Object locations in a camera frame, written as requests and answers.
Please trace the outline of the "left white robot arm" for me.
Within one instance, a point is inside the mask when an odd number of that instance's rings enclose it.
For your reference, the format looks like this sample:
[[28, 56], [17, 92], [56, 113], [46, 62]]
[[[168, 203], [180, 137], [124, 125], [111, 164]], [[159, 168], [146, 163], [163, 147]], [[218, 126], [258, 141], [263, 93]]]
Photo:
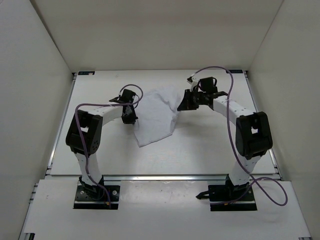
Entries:
[[80, 184], [96, 202], [111, 204], [110, 191], [105, 187], [97, 160], [102, 129], [115, 119], [121, 119], [125, 125], [134, 125], [138, 119], [135, 108], [144, 96], [143, 91], [140, 93], [141, 96], [124, 86], [118, 96], [107, 103], [81, 103], [75, 107], [65, 143], [79, 163]]

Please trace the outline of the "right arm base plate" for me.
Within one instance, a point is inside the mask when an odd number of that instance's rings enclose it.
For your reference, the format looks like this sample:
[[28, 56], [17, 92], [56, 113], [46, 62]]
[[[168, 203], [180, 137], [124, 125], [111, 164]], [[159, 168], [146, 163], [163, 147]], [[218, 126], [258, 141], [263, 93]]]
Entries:
[[252, 212], [257, 211], [257, 204], [252, 187], [230, 196], [224, 185], [209, 185], [211, 212]]

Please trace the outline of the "white skirt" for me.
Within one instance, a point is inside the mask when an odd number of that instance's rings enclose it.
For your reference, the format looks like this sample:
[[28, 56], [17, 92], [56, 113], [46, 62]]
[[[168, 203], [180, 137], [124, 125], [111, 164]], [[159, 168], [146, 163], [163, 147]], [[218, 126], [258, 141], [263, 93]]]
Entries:
[[139, 147], [173, 134], [181, 100], [178, 88], [173, 85], [154, 88], [143, 94], [135, 110], [138, 120], [134, 124], [134, 136]]

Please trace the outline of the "left blue corner label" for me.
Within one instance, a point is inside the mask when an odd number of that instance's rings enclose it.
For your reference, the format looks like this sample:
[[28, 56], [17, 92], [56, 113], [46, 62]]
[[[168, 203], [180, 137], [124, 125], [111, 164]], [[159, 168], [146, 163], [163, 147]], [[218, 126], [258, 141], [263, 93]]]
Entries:
[[95, 71], [79, 71], [78, 76], [91, 76], [94, 75]]

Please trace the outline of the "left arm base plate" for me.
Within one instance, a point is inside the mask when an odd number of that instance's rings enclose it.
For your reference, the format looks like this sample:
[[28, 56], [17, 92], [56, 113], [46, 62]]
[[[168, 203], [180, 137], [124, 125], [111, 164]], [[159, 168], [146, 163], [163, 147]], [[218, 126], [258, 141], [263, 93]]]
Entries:
[[77, 210], [117, 210], [120, 200], [120, 185], [105, 185], [110, 197], [98, 187], [98, 193], [87, 190], [80, 182], [77, 184], [73, 208]]

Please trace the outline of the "aluminium front rail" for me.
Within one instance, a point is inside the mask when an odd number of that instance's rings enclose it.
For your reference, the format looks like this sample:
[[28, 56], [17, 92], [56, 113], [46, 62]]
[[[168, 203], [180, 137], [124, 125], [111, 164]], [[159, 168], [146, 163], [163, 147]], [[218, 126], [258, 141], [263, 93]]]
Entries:
[[105, 181], [224, 181], [225, 174], [103, 175]]

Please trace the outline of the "blue corner label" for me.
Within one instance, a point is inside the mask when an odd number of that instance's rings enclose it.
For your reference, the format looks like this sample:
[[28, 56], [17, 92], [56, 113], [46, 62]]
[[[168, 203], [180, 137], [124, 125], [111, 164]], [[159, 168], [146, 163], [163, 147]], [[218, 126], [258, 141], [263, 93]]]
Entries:
[[230, 69], [229, 72], [231, 74], [242, 74], [243, 71], [241, 69]]
[[94, 75], [95, 71], [79, 71], [78, 76], [91, 76]]

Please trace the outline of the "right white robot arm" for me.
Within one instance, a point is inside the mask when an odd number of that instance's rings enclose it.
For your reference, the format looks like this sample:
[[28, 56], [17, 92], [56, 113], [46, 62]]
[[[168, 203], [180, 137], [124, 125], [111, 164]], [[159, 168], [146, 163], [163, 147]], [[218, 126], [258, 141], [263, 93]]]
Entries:
[[211, 110], [226, 117], [227, 129], [235, 126], [235, 136], [228, 137], [236, 163], [225, 179], [225, 184], [212, 188], [212, 191], [200, 193], [197, 198], [212, 196], [221, 204], [234, 203], [243, 198], [255, 182], [252, 172], [257, 162], [273, 146], [268, 116], [265, 112], [254, 112], [231, 100], [231, 92], [219, 91], [214, 77], [187, 79], [190, 89], [184, 91], [182, 102], [177, 110], [193, 111], [199, 106], [208, 106]]

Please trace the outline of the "right blue corner label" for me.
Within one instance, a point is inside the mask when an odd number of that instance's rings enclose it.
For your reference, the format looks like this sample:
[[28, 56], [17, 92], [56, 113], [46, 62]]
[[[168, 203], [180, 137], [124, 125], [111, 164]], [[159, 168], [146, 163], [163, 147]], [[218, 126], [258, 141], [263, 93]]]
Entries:
[[241, 69], [230, 69], [229, 72], [231, 74], [242, 74], [243, 71]]

